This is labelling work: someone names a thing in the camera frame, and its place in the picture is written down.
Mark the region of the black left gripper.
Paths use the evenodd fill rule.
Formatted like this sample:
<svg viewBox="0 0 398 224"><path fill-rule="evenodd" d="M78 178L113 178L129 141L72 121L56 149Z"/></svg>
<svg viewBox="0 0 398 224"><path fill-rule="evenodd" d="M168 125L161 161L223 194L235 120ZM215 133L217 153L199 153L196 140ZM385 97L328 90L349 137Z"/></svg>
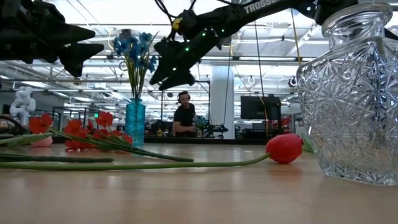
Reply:
<svg viewBox="0 0 398 224"><path fill-rule="evenodd" d="M65 24L55 5L44 1L1 0L1 60L32 64L58 60L73 77L81 77L83 63L104 50L103 44L79 44L93 38L93 30ZM63 46L57 54L52 46Z"/></svg>

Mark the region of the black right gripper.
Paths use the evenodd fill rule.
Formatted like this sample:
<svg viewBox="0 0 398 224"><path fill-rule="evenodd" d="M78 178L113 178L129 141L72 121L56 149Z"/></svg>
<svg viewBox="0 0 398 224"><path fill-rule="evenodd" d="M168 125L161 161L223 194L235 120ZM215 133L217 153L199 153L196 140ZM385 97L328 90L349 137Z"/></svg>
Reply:
<svg viewBox="0 0 398 224"><path fill-rule="evenodd" d="M150 84L161 82L159 90L195 83L188 71L213 47L221 48L229 37L229 10L215 9L204 14L184 10L172 22L172 31L181 35L183 42L161 40L154 45L159 64Z"/></svg>

